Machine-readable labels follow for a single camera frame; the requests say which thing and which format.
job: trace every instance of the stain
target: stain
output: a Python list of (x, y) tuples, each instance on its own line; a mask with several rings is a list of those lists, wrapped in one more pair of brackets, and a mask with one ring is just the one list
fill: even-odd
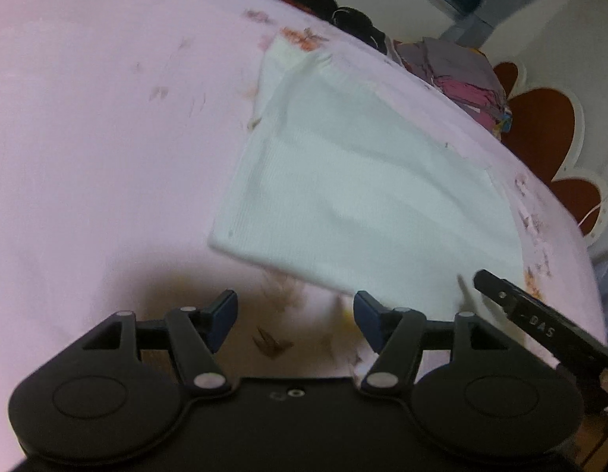
[(306, 28), (303, 32), (291, 28), (282, 28), (280, 33), (282, 37), (303, 52), (314, 52), (319, 48), (320, 42), (328, 40), (325, 37), (313, 34), (310, 28)]
[(536, 199), (538, 199), (538, 202), (540, 203), (540, 205), (545, 208), (546, 207), (546, 201), (544, 200), (544, 197), (542, 197), (540, 194), (535, 193), (536, 195)]
[(527, 177), (526, 175), (519, 174), (514, 179), (514, 184), (516, 185), (516, 189), (519, 191), (520, 195), (523, 197), (527, 196)]
[(289, 307), (302, 308), (306, 302), (303, 282), (280, 271), (265, 269), (261, 290), (277, 312), (284, 312)]
[(177, 50), (187, 50), (194, 43), (194, 37), (184, 37)]
[(536, 271), (548, 278), (553, 277), (551, 266), (549, 266), (549, 255), (546, 253), (546, 250), (542, 250), (542, 261), (540, 261), (539, 264), (536, 264)]
[(527, 268), (525, 271), (525, 291), (534, 298), (544, 301), (544, 296), (542, 296), (542, 292), (538, 287), (538, 281), (536, 280), (534, 272), (531, 271), (531, 268)]
[(265, 357), (276, 359), (283, 355), (286, 350), (293, 347), (293, 343), (290, 340), (276, 339), (261, 327), (258, 326), (257, 329), (260, 338), (252, 337), (253, 343)]
[(258, 95), (259, 92), (259, 88), (258, 87), (252, 87), (252, 88), (248, 88), (245, 92), (243, 92), (241, 94), (241, 96), (243, 96), (244, 99), (253, 101), (256, 96)]
[(518, 216), (520, 216), (520, 220), (525, 228), (525, 231), (528, 231), (533, 236), (541, 237), (541, 234), (547, 231), (547, 225), (537, 214), (525, 216), (521, 211), (519, 211)]
[(252, 119), (251, 121), (249, 121), (249, 124), (247, 124), (247, 131), (253, 131), (256, 126), (261, 123), (261, 121), (262, 117), (258, 117), (257, 119)]
[(168, 95), (168, 87), (153, 87), (151, 91), (151, 96), (149, 96), (148, 100), (152, 101), (153, 99), (159, 97), (161, 100), (166, 99)]
[(308, 37), (309, 39), (312, 39), (314, 41), (328, 42), (330, 40), (330, 39), (327, 39), (326, 37), (315, 34), (311, 28), (304, 28), (304, 33), (306, 34), (306, 37)]
[(251, 10), (247, 9), (243, 12), (243, 17), (254, 21), (255, 23), (274, 24), (273, 21), (266, 12), (262, 10)]

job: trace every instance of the black tool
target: black tool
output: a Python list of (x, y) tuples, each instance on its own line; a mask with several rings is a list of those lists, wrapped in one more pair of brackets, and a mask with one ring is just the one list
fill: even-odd
[[(207, 310), (137, 323), (120, 312), (81, 337), (13, 393), (28, 454), (18, 470), (578, 470), (560, 449), (582, 419), (580, 392), (476, 315), (428, 321), (357, 293), (355, 320), (379, 357), (355, 386), (230, 383), (212, 353), (236, 314), (226, 291)], [(146, 349), (168, 351), (176, 381), (140, 361)], [(415, 383), (430, 349), (451, 361)]]
[(475, 288), (498, 303), (530, 337), (560, 361), (560, 369), (572, 376), (584, 393), (586, 413), (608, 413), (608, 348), (571, 320), (513, 285), (481, 270)]

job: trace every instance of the white cable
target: white cable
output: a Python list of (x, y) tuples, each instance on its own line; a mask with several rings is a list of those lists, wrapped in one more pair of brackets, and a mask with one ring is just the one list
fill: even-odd
[(584, 216), (584, 217), (582, 218), (582, 221), (580, 221), (580, 222), (577, 224), (577, 227), (581, 227), (581, 226), (582, 226), (582, 223), (584, 223), (584, 222), (586, 221), (586, 218), (588, 218), (588, 217), (589, 217), (591, 214), (593, 214), (595, 211), (597, 211), (597, 209), (599, 209), (599, 208), (601, 207), (601, 205), (602, 205), (602, 204), (603, 204), (605, 201), (607, 201), (607, 200), (608, 200), (608, 194), (607, 194), (607, 195), (606, 195), (606, 196), (603, 198), (603, 200), (602, 200), (601, 202), (599, 202), (599, 203), (598, 203), (598, 204), (597, 204), (597, 205), (596, 205), (594, 208), (590, 209), (590, 211), (588, 211), (588, 212), (586, 213), (586, 216)]

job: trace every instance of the pink bedsheet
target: pink bedsheet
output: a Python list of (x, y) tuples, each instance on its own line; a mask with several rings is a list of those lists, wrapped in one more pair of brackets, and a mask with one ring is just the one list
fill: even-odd
[[(232, 288), (240, 317), (218, 353), (231, 374), (371, 363), (348, 299), (205, 244), (285, 26), (328, 39), (398, 112), (488, 167), (545, 301), (605, 340), (572, 217), (454, 103), (353, 37), (276, 0), (0, 0), (0, 470), (22, 455), (14, 386), (121, 308), (160, 317)], [(287, 350), (263, 353), (259, 328)]]

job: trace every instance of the pink fabric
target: pink fabric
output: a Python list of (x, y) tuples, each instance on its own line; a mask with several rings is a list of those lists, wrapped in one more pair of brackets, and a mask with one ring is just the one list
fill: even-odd
[(486, 107), (494, 108), (497, 105), (496, 98), (492, 92), (469, 85), (468, 83), (443, 77), (437, 78), (435, 83), (444, 91), (446, 96), (462, 106), (462, 109), (485, 129), (491, 131), (495, 128), (497, 124), (496, 119), (485, 111)]
[[(284, 26), (328, 39), (400, 114), (489, 168), (545, 301), (605, 339), (572, 217), (459, 107), (357, 39), (276, 0), (0, 0), (0, 470), (22, 456), (6, 411), (15, 385), (121, 308), (158, 317), (184, 293), (237, 290), (218, 355), (233, 374), (341, 375), (355, 349), (372, 359), (336, 293), (206, 245), (248, 137), (262, 45)], [(293, 347), (262, 356), (259, 326)]]

